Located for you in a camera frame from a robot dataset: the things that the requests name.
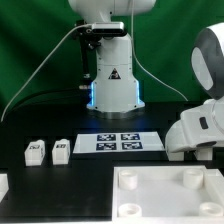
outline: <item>black sticker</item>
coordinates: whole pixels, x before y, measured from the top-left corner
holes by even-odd
[[[135,150],[135,149],[143,149],[141,142],[123,142],[122,143],[123,150]]]
[[[30,146],[30,149],[39,149],[40,148],[40,145],[31,145]]]
[[[66,144],[57,144],[56,148],[62,148],[64,149],[66,147]]]
[[[121,79],[121,77],[120,77],[116,68],[112,71],[109,79]]]
[[[96,151],[104,150],[117,150],[117,145],[116,143],[98,143],[96,145]]]
[[[140,140],[139,134],[121,134],[121,140]]]
[[[115,134],[97,135],[97,141],[116,141]]]

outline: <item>warning label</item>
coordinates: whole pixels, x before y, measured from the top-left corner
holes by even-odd
[[[120,77],[116,68],[112,71],[109,79],[121,79],[121,77]]]

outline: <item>small white block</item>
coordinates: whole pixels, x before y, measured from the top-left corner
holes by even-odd
[[[70,141],[62,139],[56,141],[52,151],[53,164],[68,164],[70,156]]]
[[[45,156],[45,144],[43,140],[30,142],[25,151],[27,166],[40,166]]]
[[[0,174],[0,202],[9,190],[7,174]]]

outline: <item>blue light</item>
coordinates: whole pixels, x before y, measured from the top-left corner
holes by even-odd
[[[91,101],[89,103],[89,106],[94,106],[94,85],[93,85],[93,82],[91,83]]]
[[[138,100],[138,104],[141,103],[140,100],[140,87],[139,87],[139,82],[137,81],[137,100]]]

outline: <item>black table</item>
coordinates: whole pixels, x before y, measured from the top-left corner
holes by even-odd
[[[224,172],[224,153],[213,161],[169,162],[165,152],[72,155],[68,165],[53,166],[52,149],[62,138],[77,134],[157,131],[164,142],[180,113],[198,103],[150,103],[141,116],[105,120],[87,114],[84,106],[34,105],[11,113],[0,126],[0,172],[8,174],[9,191],[0,203],[2,222],[109,221],[112,215],[115,166],[205,165]],[[42,139],[46,155],[40,167],[26,167],[24,151]]]

